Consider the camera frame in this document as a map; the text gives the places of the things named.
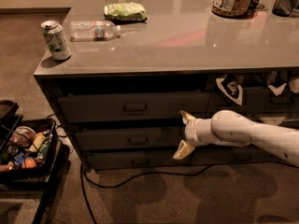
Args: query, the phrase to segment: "can top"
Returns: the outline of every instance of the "can top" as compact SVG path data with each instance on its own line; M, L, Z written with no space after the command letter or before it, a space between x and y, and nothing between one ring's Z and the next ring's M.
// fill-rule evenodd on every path
M45 28L45 29L50 29L50 28L54 28L56 26L59 25L59 22L55 21L55 20L50 20L50 21L43 21L41 23L41 27Z

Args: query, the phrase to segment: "clear plastic bottle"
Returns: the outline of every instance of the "clear plastic bottle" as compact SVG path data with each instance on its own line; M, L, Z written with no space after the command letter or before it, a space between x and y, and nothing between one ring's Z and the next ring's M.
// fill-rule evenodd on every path
M120 26L111 21L72 21L70 32L74 39L113 39L120 37Z

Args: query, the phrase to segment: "wall baseboard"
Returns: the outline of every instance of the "wall baseboard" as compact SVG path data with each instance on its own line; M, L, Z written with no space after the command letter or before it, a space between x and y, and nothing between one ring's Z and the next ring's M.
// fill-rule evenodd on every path
M0 8L0 14L65 14L70 7Z

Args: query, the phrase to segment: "box of assorted objects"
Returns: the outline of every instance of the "box of assorted objects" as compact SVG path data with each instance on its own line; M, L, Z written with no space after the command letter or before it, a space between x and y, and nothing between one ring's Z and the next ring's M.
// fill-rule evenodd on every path
M54 119L22 120L14 115L0 124L0 182L46 176L56 152Z

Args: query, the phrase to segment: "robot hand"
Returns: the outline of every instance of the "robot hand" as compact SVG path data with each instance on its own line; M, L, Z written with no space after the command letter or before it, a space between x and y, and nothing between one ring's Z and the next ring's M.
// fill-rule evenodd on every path
M182 140L174 159L181 160L195 147L208 144L245 147L253 144L299 167L299 130L249 120L233 111L222 110L211 119L197 119L179 112L186 124L186 140Z

